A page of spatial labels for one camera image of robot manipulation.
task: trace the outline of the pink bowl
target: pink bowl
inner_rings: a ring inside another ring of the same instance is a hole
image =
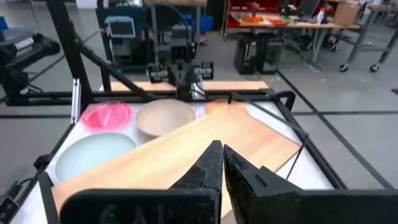
[[[84,127],[95,133],[122,129],[131,121],[131,107],[118,101],[98,103],[88,108],[81,116]]]

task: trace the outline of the black box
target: black box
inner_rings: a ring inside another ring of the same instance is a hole
[[[240,75],[252,75],[256,71],[257,40],[254,34],[238,35],[234,66]]]

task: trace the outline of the cardboard box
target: cardboard box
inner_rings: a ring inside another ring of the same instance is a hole
[[[358,14],[360,7],[361,6],[359,4],[340,3],[337,5],[333,23],[341,26],[352,25],[356,20],[356,15]]]

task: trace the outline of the bottle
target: bottle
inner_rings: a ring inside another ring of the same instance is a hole
[[[317,23],[318,24],[321,24],[324,15],[325,15],[325,8],[322,7],[321,10],[319,10],[319,13],[317,15]]]

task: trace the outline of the screen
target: screen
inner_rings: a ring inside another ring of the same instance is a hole
[[[135,35],[131,22],[111,22],[112,35]]]

